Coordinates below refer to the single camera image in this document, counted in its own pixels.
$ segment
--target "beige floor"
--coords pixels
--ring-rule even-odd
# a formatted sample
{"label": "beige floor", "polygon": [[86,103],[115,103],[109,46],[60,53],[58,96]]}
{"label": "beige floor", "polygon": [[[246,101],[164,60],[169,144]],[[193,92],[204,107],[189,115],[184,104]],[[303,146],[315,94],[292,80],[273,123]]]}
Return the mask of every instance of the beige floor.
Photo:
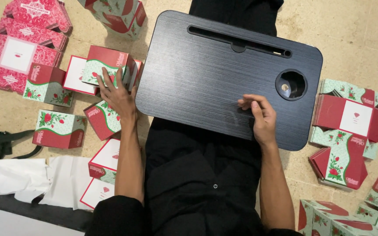
{"label": "beige floor", "polygon": [[[10,0],[0,0],[0,16]],[[90,45],[110,47],[145,58],[155,20],[164,10],[187,13],[191,0],[143,0],[148,19],[140,39],[126,41],[108,35],[101,23],[77,0],[66,0],[66,10],[73,24],[61,69],[66,70],[70,55],[85,57]],[[378,91],[378,0],[286,0],[277,19],[278,36],[318,47],[324,57],[321,78],[332,78],[354,83]],[[83,115],[83,108],[97,98],[76,94],[71,109],[55,108]],[[53,109],[52,105],[22,99],[20,95],[0,91],[0,130],[18,132],[35,126],[39,109]],[[141,143],[147,136],[149,121],[140,122]],[[44,148],[40,158],[69,154],[92,157],[102,146],[91,127],[87,128],[83,148],[60,150]],[[15,154],[31,151],[31,140],[14,147]],[[298,152],[281,150],[285,174],[293,197],[296,214],[299,198],[334,201],[348,210],[354,210],[369,191],[378,176],[378,158],[367,162],[368,177],[357,191],[346,192],[319,185],[307,158],[318,148],[307,145]]]}

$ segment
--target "hand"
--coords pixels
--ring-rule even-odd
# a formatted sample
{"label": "hand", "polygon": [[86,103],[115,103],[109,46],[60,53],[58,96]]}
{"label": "hand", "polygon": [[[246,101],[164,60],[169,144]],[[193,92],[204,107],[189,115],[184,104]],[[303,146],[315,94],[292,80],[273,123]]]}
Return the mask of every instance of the hand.
{"label": "hand", "polygon": [[264,96],[244,94],[238,101],[242,110],[252,109],[255,116],[253,133],[261,147],[275,143],[276,112]]}
{"label": "hand", "polygon": [[135,105],[135,95],[137,94],[137,88],[133,87],[132,92],[129,95],[128,90],[123,87],[121,81],[122,68],[119,67],[116,73],[116,80],[118,88],[115,88],[112,81],[109,78],[108,71],[105,67],[102,68],[103,78],[108,86],[105,87],[102,78],[97,75],[97,82],[100,87],[100,95],[121,117],[121,126],[129,127],[137,122],[137,107]]}

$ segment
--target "cup holder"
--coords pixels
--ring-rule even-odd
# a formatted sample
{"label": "cup holder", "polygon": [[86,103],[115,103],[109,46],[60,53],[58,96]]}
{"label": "cup holder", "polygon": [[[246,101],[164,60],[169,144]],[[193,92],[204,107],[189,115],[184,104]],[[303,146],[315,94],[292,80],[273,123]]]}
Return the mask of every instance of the cup holder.
{"label": "cup holder", "polygon": [[306,94],[307,79],[300,71],[287,69],[276,77],[275,87],[283,99],[295,101]]}

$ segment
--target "lap desk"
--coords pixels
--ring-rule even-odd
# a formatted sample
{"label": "lap desk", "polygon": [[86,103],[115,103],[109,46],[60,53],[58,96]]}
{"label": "lap desk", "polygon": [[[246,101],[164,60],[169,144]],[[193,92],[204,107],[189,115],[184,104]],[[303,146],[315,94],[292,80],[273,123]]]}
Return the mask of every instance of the lap desk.
{"label": "lap desk", "polygon": [[276,139],[306,143],[323,57],[306,44],[165,11],[157,18],[136,97],[147,115],[253,140],[253,115],[237,100],[266,96]]}

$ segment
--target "textured tray surface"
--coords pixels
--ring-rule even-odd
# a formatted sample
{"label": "textured tray surface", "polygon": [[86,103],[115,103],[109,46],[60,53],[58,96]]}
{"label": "textured tray surface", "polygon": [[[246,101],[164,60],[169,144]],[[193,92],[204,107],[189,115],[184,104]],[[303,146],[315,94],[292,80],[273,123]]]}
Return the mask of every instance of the textured tray surface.
{"label": "textured tray surface", "polygon": [[[292,56],[237,53],[229,43],[188,33],[190,25],[288,49]],[[169,10],[157,18],[136,104],[147,115],[254,139],[253,116],[237,100],[264,95],[277,112],[279,147],[300,150],[307,143],[322,62],[315,47]],[[301,99],[287,101],[277,93],[275,80],[286,69],[307,78]]]}

